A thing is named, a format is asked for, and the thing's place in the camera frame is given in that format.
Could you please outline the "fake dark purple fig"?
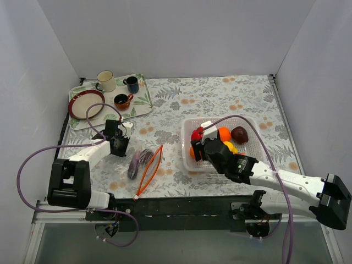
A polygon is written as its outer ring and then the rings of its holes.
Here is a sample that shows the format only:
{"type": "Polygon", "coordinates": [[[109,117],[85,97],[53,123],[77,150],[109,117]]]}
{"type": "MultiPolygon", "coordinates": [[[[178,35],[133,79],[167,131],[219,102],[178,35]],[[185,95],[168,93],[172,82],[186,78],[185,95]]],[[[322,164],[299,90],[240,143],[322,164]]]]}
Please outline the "fake dark purple fig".
{"type": "Polygon", "coordinates": [[[234,128],[230,133],[233,141],[239,145],[243,145],[249,141],[248,132],[242,126],[234,128]]]}

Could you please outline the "fake yellow lemon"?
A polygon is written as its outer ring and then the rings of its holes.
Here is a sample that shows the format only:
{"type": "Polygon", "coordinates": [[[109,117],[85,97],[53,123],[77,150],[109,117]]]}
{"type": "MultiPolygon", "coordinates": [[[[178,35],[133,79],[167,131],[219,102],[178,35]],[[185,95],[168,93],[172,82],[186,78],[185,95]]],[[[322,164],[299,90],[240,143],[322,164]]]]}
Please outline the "fake yellow lemon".
{"type": "Polygon", "coordinates": [[[226,147],[229,149],[229,151],[231,151],[233,154],[239,153],[238,149],[230,141],[224,141],[223,143],[226,145],[226,147]]]}

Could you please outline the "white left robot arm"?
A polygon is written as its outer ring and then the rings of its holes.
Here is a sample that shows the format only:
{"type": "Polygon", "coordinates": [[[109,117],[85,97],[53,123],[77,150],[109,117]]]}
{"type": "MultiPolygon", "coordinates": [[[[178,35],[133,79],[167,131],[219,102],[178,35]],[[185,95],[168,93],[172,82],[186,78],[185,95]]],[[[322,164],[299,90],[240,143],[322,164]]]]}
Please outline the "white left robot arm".
{"type": "Polygon", "coordinates": [[[88,147],[67,159],[52,164],[47,201],[52,206],[76,209],[95,208],[103,219],[116,216],[112,195],[91,189],[90,171],[109,155],[125,157],[133,123],[107,120],[88,147]]]}

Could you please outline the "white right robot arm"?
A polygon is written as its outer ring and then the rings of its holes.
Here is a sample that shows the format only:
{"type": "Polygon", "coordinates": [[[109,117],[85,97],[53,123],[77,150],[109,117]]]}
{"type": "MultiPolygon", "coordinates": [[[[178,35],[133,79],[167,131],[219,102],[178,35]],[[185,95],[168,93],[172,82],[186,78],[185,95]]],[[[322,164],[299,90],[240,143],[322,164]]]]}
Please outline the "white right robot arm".
{"type": "Polygon", "coordinates": [[[251,202],[249,213],[254,218],[292,213],[312,217],[332,229],[346,229],[351,193],[339,176],[319,178],[285,170],[275,172],[256,158],[232,153],[218,139],[193,140],[191,145],[197,161],[209,161],[217,173],[231,181],[283,192],[283,197],[264,192],[251,202]]]}

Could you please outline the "fake orange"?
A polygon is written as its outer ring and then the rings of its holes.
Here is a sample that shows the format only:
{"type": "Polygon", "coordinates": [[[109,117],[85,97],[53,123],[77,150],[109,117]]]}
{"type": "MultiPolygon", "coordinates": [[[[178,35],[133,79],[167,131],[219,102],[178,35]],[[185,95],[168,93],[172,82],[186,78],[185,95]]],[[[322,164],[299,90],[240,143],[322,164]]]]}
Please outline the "fake orange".
{"type": "Polygon", "coordinates": [[[193,147],[192,147],[192,146],[190,147],[189,153],[190,153],[190,157],[191,157],[192,159],[195,159],[195,154],[194,154],[194,150],[193,150],[193,147]]]}
{"type": "Polygon", "coordinates": [[[222,142],[230,141],[232,139],[231,133],[228,128],[220,127],[218,129],[219,138],[222,142]]]}

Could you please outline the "clear zip top bag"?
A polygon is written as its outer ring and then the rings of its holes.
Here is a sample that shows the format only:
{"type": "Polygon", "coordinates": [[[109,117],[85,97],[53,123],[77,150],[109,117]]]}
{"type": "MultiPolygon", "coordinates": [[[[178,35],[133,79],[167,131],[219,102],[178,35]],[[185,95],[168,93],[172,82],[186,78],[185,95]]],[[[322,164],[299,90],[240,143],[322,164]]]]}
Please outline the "clear zip top bag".
{"type": "Polygon", "coordinates": [[[118,198],[138,200],[153,181],[162,162],[163,145],[148,147],[131,141],[124,157],[113,154],[102,161],[107,191],[118,198]]]}

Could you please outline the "fake red strawberry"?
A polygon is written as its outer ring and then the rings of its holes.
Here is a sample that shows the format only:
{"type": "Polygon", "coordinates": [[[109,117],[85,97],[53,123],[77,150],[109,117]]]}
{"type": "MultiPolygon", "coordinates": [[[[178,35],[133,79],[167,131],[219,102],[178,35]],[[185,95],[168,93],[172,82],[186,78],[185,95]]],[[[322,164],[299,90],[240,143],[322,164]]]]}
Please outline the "fake red strawberry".
{"type": "Polygon", "coordinates": [[[203,137],[203,133],[204,132],[203,132],[202,127],[197,128],[196,130],[194,130],[192,132],[191,141],[199,141],[199,140],[201,140],[202,137],[203,137]]]}

